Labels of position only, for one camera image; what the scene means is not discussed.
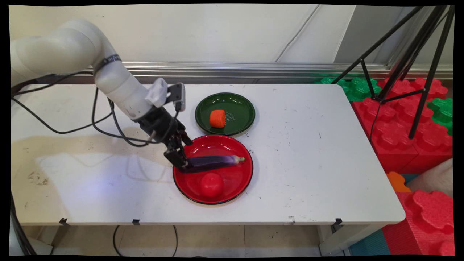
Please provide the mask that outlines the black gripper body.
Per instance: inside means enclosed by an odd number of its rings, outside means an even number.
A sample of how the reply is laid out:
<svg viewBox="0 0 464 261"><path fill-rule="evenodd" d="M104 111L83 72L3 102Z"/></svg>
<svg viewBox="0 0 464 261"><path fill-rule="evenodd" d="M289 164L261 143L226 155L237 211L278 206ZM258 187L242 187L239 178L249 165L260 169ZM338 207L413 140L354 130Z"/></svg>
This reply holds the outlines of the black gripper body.
<svg viewBox="0 0 464 261"><path fill-rule="evenodd" d="M168 140L181 140L179 131L185 131L185 126L172 116L164 107L154 106L142 117L136 119L141 129L158 144Z"/></svg>

